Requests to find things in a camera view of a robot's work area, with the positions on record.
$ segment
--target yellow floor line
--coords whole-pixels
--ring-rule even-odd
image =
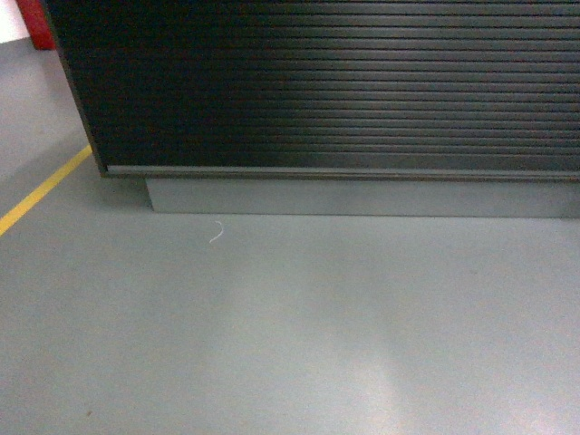
[[[91,155],[91,147],[87,145],[76,156],[62,165],[53,175],[46,179],[43,184],[33,190],[30,195],[18,203],[16,207],[0,217],[0,237],[10,229],[22,216],[24,216],[32,207],[40,202],[48,192],[54,189],[58,183],[73,172],[87,157]]]

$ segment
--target gray epoxy floor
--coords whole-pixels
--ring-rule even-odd
[[[3,210],[86,143],[27,56]],[[156,215],[87,160],[0,238],[0,433],[579,434],[579,260],[577,220]]]

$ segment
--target red object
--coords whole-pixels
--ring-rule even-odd
[[[40,0],[16,0],[36,50],[54,50],[54,39],[48,27]]]

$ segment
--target black roller shutter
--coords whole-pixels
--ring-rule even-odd
[[[580,173],[580,2],[147,3],[46,0],[104,169]]]

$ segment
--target white string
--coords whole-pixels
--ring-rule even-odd
[[[221,228],[221,230],[219,231],[219,234],[217,236],[215,236],[214,238],[212,238],[211,240],[209,240],[209,243],[213,243],[216,240],[218,240],[222,234],[224,234],[224,226],[222,225],[221,222],[219,222],[218,220],[215,221],[217,224],[219,224],[219,227]]]

